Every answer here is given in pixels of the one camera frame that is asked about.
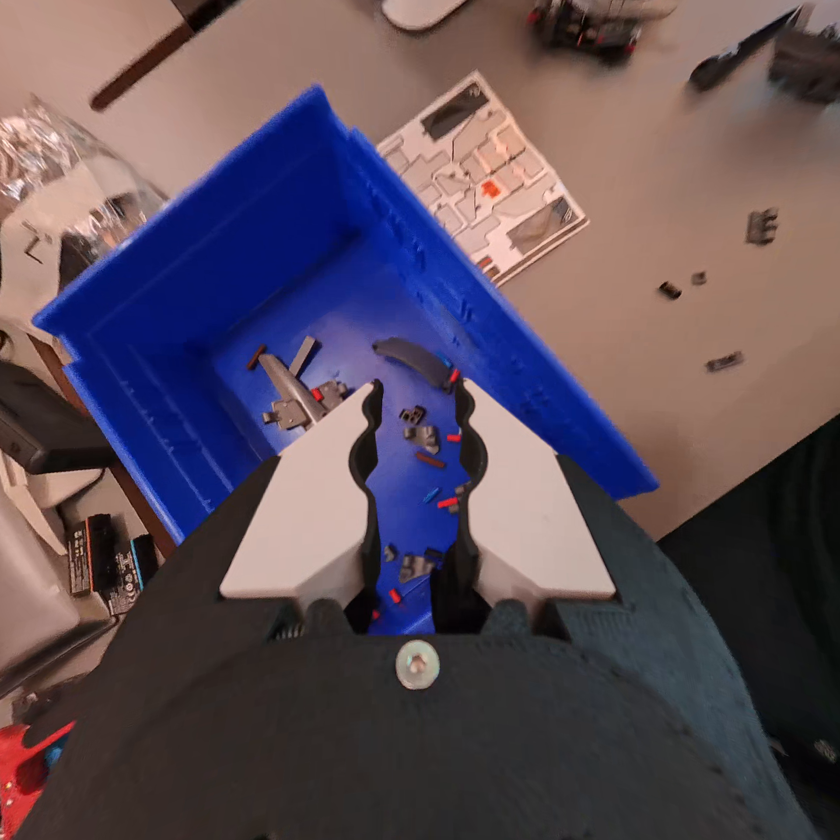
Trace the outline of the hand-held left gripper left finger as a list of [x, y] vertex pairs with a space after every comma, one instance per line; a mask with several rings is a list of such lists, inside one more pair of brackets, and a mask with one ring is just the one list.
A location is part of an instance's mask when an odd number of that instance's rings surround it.
[[382, 540], [368, 479], [379, 463], [384, 386], [357, 389], [279, 455], [219, 593], [227, 600], [375, 597]]

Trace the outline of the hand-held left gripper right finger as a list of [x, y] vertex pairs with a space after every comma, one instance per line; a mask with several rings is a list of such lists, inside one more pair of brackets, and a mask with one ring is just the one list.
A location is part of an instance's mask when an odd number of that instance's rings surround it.
[[475, 381], [458, 384], [461, 453], [477, 441], [459, 510], [477, 550], [469, 587], [489, 606], [552, 599], [608, 602], [617, 594], [558, 454]]

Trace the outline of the assorted small lego parts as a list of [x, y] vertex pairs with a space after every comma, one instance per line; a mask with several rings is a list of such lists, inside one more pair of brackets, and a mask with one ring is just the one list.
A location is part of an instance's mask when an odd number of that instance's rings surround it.
[[[455, 367], [455, 372], [460, 377], [460, 370], [451, 360], [436, 353], [448, 364]], [[399, 412], [400, 422], [403, 424], [403, 438], [405, 441], [415, 447], [416, 459], [436, 469], [445, 469], [446, 463], [438, 456], [441, 448], [441, 439], [438, 428], [427, 422], [428, 410], [421, 404], [416, 404], [407, 408], [403, 408]], [[404, 553], [400, 566], [400, 574], [398, 577], [399, 588], [391, 588], [388, 592], [388, 597], [394, 604], [403, 603], [408, 595], [416, 591], [421, 581], [426, 581], [431, 571], [439, 568], [443, 562], [444, 554], [442, 551], [436, 549], [427, 549], [422, 554]]]

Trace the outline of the lego sticker sheet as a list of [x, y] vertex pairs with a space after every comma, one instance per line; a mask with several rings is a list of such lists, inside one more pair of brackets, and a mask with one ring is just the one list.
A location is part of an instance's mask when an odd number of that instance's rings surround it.
[[377, 150], [496, 286], [590, 223], [477, 70]]

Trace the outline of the clear bag of lego parts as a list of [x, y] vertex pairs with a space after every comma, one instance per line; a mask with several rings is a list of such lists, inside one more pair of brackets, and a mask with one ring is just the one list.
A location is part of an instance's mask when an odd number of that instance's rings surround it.
[[2, 118], [2, 318], [35, 333], [35, 315], [167, 201], [47, 102]]

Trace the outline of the black case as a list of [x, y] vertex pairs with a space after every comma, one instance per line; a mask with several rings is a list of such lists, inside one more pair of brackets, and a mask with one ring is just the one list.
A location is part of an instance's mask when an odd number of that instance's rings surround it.
[[25, 367], [1, 361], [1, 449], [33, 476], [117, 460], [98, 425]]

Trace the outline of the grey lego panel assembly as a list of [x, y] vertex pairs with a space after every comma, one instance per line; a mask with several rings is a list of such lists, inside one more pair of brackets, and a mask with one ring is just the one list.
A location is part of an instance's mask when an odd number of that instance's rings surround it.
[[769, 82], [795, 98], [823, 106], [839, 101], [839, 32], [786, 29], [774, 41]]

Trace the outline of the blue plastic bin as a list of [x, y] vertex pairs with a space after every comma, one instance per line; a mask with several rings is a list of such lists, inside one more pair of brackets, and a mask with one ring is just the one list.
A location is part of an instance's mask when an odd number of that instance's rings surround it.
[[247, 364], [264, 344], [303, 374], [385, 388], [371, 488], [385, 542], [452, 539], [424, 498], [466, 478], [403, 439], [415, 405], [445, 437], [454, 397], [373, 350], [389, 338], [444, 356], [613, 499], [658, 481], [564, 369], [320, 87], [289, 103], [202, 180], [36, 316], [71, 357], [66, 374], [134, 481], [181, 543], [297, 433], [261, 421], [272, 388]]

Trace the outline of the grey lego car model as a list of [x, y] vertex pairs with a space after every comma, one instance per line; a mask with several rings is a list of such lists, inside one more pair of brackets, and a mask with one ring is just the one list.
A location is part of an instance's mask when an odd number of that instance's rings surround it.
[[623, 11], [625, 2], [539, 1], [528, 14], [537, 43], [593, 56], [609, 67], [633, 56], [643, 20]]

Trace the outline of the white book stand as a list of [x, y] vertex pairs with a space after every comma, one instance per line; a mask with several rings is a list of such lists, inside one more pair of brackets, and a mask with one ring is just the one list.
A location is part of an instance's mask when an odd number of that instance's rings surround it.
[[382, 1], [381, 11], [394, 28], [408, 33], [427, 32], [465, 6], [467, 1]]

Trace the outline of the grey lego wedge assembly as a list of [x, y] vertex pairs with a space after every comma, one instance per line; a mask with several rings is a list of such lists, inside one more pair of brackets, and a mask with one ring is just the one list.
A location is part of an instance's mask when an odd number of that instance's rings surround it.
[[264, 425], [277, 425], [283, 431], [297, 427], [303, 429], [319, 423], [333, 409], [338, 407], [349, 394], [346, 384], [329, 380], [318, 386], [307, 387], [299, 374], [309, 361], [312, 353], [319, 347], [319, 341], [307, 336], [290, 366], [269, 353], [262, 344], [248, 363], [250, 371], [260, 367], [273, 384], [277, 399], [272, 402], [269, 411], [262, 413]]

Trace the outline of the white plastic case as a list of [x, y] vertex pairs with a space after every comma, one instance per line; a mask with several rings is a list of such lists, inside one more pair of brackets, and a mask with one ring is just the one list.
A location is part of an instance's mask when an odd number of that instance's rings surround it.
[[1, 669], [38, 654], [102, 610], [73, 598], [61, 583], [56, 556], [1, 491]]

